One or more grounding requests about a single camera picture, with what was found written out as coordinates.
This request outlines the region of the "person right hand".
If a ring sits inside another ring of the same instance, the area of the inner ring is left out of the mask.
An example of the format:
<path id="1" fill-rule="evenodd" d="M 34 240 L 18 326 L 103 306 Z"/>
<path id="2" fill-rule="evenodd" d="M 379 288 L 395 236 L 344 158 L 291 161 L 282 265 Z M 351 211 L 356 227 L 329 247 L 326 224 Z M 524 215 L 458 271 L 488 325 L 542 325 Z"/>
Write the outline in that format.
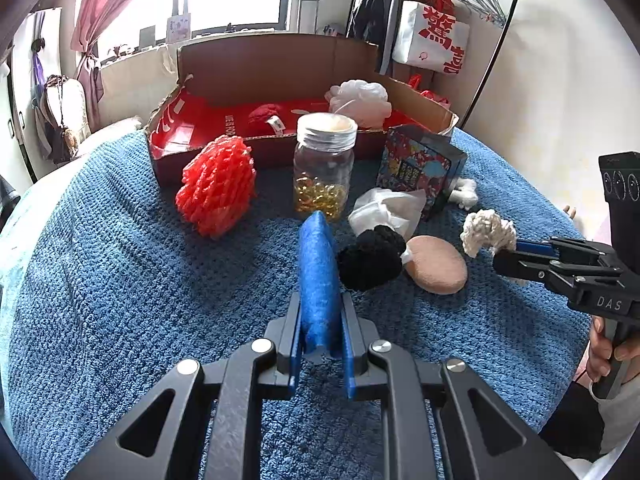
<path id="1" fill-rule="evenodd" d="M 611 373 L 611 360 L 628 363 L 626 377 L 622 384 L 631 382 L 639 375 L 640 370 L 640 338 L 633 334 L 622 344 L 614 347 L 612 341 L 604 334 L 605 319 L 595 316 L 589 331 L 589 350 L 586 372 L 593 382 L 598 382 Z"/>

